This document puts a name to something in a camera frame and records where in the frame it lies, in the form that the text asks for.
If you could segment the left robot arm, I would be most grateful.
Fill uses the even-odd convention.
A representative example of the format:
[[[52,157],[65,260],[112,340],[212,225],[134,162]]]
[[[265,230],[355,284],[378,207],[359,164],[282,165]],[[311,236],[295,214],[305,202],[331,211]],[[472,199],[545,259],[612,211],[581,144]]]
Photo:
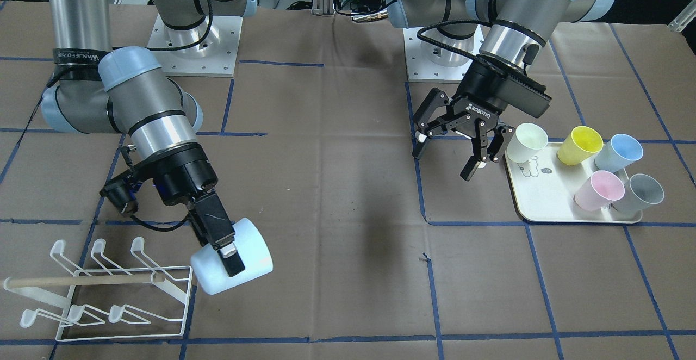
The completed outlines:
[[[396,28],[417,28],[418,40],[470,60],[454,95],[433,88],[413,114],[415,158],[428,141],[452,131],[471,140],[461,172],[499,162],[514,127],[500,120],[507,107],[532,117],[550,105],[546,87],[527,75],[561,22],[594,21],[615,0],[386,0]]]

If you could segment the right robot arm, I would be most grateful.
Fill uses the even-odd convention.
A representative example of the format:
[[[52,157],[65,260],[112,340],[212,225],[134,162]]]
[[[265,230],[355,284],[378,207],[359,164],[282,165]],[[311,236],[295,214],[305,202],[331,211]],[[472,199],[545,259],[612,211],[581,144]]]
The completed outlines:
[[[167,78],[154,50],[113,49],[108,0],[50,0],[55,69],[41,110],[55,130],[77,134],[127,134],[120,150],[128,169],[100,194],[122,214],[136,218],[136,194],[152,180],[167,206],[183,204],[202,246],[211,246],[223,275],[251,271],[241,241],[214,191],[218,178],[196,137],[198,102]]]

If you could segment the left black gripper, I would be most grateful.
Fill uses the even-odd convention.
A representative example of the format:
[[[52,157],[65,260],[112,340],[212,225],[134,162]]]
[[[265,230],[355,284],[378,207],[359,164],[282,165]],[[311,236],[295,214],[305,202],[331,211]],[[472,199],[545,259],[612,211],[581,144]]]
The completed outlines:
[[[473,155],[460,176],[470,181],[481,165],[499,162],[515,133],[515,127],[501,120],[509,105],[503,93],[514,80],[514,70],[492,58],[476,58],[453,95],[432,88],[413,115],[415,145],[412,155],[420,159],[430,137],[448,132],[472,138]],[[433,118],[435,110],[443,113]],[[487,135],[494,133],[492,142]]]

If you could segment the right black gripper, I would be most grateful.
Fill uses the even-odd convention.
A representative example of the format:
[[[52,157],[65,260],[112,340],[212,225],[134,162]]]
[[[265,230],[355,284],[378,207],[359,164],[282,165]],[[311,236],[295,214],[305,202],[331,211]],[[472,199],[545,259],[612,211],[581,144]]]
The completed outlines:
[[[235,231],[217,194],[206,194],[218,177],[201,145],[181,145],[150,164],[150,176],[165,206],[190,201],[190,223],[201,246],[219,256],[226,275],[234,277],[245,265],[234,245]]]

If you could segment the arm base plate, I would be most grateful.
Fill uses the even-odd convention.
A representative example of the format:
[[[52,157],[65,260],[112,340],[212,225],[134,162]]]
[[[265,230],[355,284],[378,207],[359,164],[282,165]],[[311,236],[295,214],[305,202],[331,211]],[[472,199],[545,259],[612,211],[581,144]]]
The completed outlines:
[[[165,75],[169,77],[234,77],[240,41],[241,16],[214,16],[204,40],[208,21],[190,30],[174,30],[157,16],[147,48],[156,51]]]
[[[416,38],[417,32],[418,28],[403,29],[408,81],[459,83],[470,67],[471,60],[419,40]],[[425,32],[424,35],[472,54],[478,54],[480,46],[484,42],[484,35],[480,27],[476,28],[473,37],[465,40],[444,37],[435,29]]]

